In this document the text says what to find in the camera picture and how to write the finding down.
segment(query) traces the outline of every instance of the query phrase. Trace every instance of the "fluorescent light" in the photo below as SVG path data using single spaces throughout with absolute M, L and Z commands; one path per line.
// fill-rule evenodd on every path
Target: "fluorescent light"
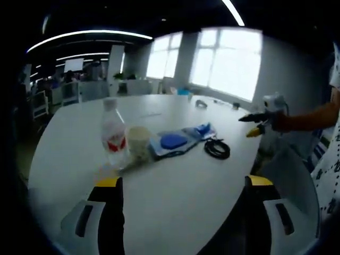
M 81 35 L 81 34 L 84 34 L 84 33 L 111 33 L 111 34 L 116 34 L 116 35 L 136 36 L 136 37 L 141 37 L 141 38 L 145 38 L 145 39 L 149 39 L 149 40 L 153 39 L 151 36 L 145 36 L 145 35 L 141 35 L 139 33 L 130 33 L 130 32 L 124 32 L 124 31 L 115 31 L 115 30 L 85 30 L 85 31 L 64 33 L 64 34 L 59 35 L 59 36 L 51 37 L 49 39 L 46 39 L 44 41 L 41 41 L 41 42 L 33 45 L 31 48 L 29 48 L 27 50 L 26 53 L 30 52 L 31 50 L 33 50 L 34 48 L 37 48 L 38 46 L 40 46 L 42 44 L 48 43 L 49 41 L 53 41 L 55 39 L 63 38 L 63 37 L 66 37 L 66 36 Z
M 232 15 L 234 16 L 234 19 L 239 24 L 239 26 L 243 27 L 244 22 L 243 22 L 241 16 L 239 15 L 239 13 L 237 12 L 233 3 L 230 0 L 222 0 L 222 2 L 228 7 L 229 11 L 232 13 Z
M 119 71 L 120 73 L 123 73 L 124 59 L 125 59 L 125 52 L 123 52 L 123 57 L 122 57 L 122 62 L 121 62 L 121 69 Z
M 73 56 L 58 58 L 57 61 L 59 61 L 59 60 L 66 60 L 68 58 L 73 58 L 73 57 L 95 56 L 95 55 L 109 55 L 109 53 L 107 53 L 107 52 L 99 52 L 99 53 L 79 54 L 79 55 L 73 55 Z
M 42 34 L 45 33 L 46 25 L 47 25 L 47 22 L 48 22 L 48 18 L 49 18 L 49 15 L 47 15 L 47 16 L 44 18 L 44 22 L 43 22 L 43 24 L 42 24 Z

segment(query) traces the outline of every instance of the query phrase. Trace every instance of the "person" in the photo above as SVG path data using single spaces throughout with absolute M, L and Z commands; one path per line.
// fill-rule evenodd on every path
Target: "person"
M 77 79 L 74 77 L 74 73 L 71 70 L 66 72 L 64 82 L 65 83 L 77 82 Z
M 340 205 L 340 44 L 334 43 L 335 61 L 329 84 L 333 87 L 331 102 L 314 112 L 300 116 L 279 114 L 273 129 L 280 132 L 313 131 L 332 126 L 334 133 L 328 150 L 320 159 L 311 176 L 316 188 L 322 225 L 331 222 Z

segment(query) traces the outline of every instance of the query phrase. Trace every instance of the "red bottle label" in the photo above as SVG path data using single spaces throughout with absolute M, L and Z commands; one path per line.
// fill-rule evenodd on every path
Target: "red bottle label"
M 126 146 L 126 138 L 123 137 L 123 140 L 117 145 L 114 145 L 112 142 L 107 141 L 107 145 L 108 145 L 108 149 L 110 151 L 113 151 L 113 152 L 120 151 L 120 150 L 124 149 L 125 146 Z

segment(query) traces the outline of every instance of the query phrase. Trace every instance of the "robotic arm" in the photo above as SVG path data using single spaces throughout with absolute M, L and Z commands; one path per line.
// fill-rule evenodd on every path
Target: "robotic arm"
M 265 105 L 265 111 L 259 113 L 248 114 L 239 119 L 242 122 L 255 122 L 259 123 L 255 128 L 251 129 L 246 137 L 258 137 L 259 135 L 266 133 L 266 128 L 271 126 L 277 113 L 285 112 L 289 115 L 289 107 L 284 97 L 279 93 L 274 95 L 264 96 L 263 102 Z

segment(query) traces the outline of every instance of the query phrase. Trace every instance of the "black cable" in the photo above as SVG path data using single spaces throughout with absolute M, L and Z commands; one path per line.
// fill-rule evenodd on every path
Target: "black cable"
M 204 144 L 204 151 L 210 156 L 217 159 L 229 158 L 230 147 L 222 141 L 223 139 L 208 139 L 207 142 Z

